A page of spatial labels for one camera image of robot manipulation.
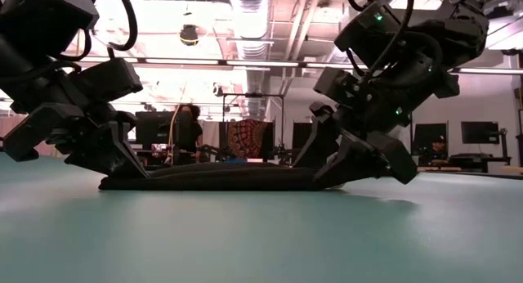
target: red patterned cloth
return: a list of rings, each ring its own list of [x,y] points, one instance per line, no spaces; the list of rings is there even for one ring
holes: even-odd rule
[[[245,119],[228,124],[227,139],[229,148],[237,158],[259,158],[262,149],[263,134],[267,123],[254,119]]]

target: teal floor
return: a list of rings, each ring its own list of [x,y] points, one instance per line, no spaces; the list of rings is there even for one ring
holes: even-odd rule
[[[58,159],[0,165],[2,283],[523,281],[521,181],[99,192]]]

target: table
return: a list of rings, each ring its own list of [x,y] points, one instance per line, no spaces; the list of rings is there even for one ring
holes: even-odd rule
[[[521,282],[523,182],[422,173],[323,192],[99,192],[0,154],[2,282]]]
[[[457,167],[418,167],[418,172],[461,172],[461,168]]]

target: wall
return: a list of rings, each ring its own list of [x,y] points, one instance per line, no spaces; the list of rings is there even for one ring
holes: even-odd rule
[[[220,146],[220,123],[214,121],[200,121],[203,129],[203,143],[205,145]]]
[[[499,68],[510,68],[508,59]],[[507,129],[508,154],[512,165],[519,165],[516,135],[517,101],[513,96],[513,77],[506,75],[459,76],[461,94],[458,97],[431,97],[413,113],[415,124],[436,124],[449,121],[449,153],[483,152],[501,156],[501,145],[468,145],[462,143],[462,121],[497,121]],[[409,147],[409,130],[401,131],[400,139]]]
[[[309,111],[309,101],[286,101],[284,109],[284,138],[285,147],[290,149],[293,146],[293,123],[309,123],[312,113]],[[266,120],[275,121],[275,144],[280,144],[281,139],[281,109],[270,102],[267,106]]]

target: ceiling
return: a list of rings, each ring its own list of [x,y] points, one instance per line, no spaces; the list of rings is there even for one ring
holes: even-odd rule
[[[296,57],[299,61],[322,61],[333,50],[333,40],[341,29],[340,22],[344,16],[351,14],[347,1],[305,0],[302,18],[299,20],[302,2],[304,0],[270,0],[269,32],[261,42],[270,45],[268,60],[292,60]],[[396,0],[391,7],[401,16],[405,4],[405,0]],[[229,0],[132,0],[132,5],[138,21],[139,37],[131,51],[118,52],[118,56],[238,59],[238,47],[245,43],[238,34],[239,29],[245,30],[245,27],[256,24],[255,20],[244,20],[240,24]],[[439,5],[440,0],[417,0],[417,10],[411,22],[430,18]],[[97,0],[96,9],[100,19],[95,27],[91,55],[85,60],[90,62],[107,57],[107,42],[123,43],[128,36],[127,17],[120,0]],[[199,43],[196,46],[187,47],[181,42],[179,34],[184,25],[197,25]],[[293,29],[297,29],[297,32],[292,43],[289,43]],[[79,35],[65,54],[78,55],[82,52],[82,45],[83,37]],[[523,47],[523,40],[520,45],[512,43],[502,46]],[[467,66],[495,66],[502,60],[498,51],[485,51],[482,57]],[[159,108],[171,109],[178,102],[194,102],[203,107],[203,116],[220,117],[222,98],[215,97],[212,90],[216,86],[230,93],[246,90],[246,69],[210,70],[204,67],[188,70],[168,64],[143,66],[137,67],[136,72],[145,90],[116,101],[114,104],[117,108],[143,110],[141,103],[149,102]],[[266,92],[278,93],[289,86],[286,101],[321,99],[312,91],[314,77],[317,77],[318,72],[304,75],[298,70],[294,73],[296,78],[289,82],[289,76],[293,74],[291,72],[283,74],[281,69],[266,67],[256,71],[265,74],[266,78],[270,77]],[[247,115],[244,98],[226,99],[227,103],[237,105],[228,113],[231,118]]]

